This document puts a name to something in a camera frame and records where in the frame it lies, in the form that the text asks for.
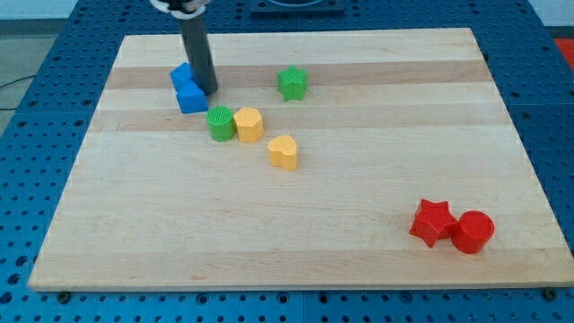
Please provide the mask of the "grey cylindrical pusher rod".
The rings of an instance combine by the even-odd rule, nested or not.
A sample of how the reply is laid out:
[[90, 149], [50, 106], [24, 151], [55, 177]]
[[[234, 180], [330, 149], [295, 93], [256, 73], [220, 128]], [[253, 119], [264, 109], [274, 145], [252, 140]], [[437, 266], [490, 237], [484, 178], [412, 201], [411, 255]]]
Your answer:
[[195, 83], [205, 95], [216, 93], [218, 81], [204, 17], [197, 16], [190, 20], [180, 20], [179, 29]]

